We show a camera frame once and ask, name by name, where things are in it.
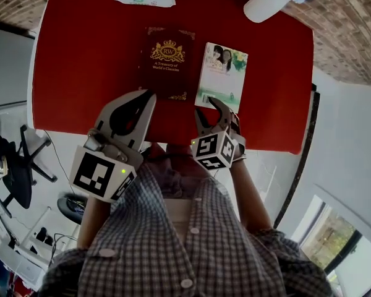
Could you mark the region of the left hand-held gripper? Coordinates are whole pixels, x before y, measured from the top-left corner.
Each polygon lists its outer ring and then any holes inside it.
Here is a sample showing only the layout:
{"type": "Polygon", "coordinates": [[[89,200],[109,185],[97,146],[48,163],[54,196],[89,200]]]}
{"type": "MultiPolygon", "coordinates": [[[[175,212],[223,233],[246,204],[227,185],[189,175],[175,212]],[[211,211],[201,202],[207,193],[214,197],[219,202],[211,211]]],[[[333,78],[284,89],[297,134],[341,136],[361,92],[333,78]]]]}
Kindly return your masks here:
{"type": "Polygon", "coordinates": [[[129,92],[101,110],[87,141],[75,151],[69,182],[103,202],[117,201],[137,177],[140,150],[156,105],[151,90],[129,92]]]}

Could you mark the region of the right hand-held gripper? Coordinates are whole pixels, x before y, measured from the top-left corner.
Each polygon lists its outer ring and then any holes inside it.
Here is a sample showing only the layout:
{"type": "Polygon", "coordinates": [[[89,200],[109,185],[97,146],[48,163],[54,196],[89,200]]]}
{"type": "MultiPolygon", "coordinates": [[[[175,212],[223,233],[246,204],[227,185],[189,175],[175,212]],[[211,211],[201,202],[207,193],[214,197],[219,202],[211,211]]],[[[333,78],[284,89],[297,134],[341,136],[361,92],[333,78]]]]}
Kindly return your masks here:
{"type": "Polygon", "coordinates": [[[209,97],[209,102],[219,112],[219,118],[211,125],[205,114],[195,109],[198,137],[191,141],[192,156],[207,170],[230,168],[235,161],[245,158],[239,118],[221,100],[209,97]]]}

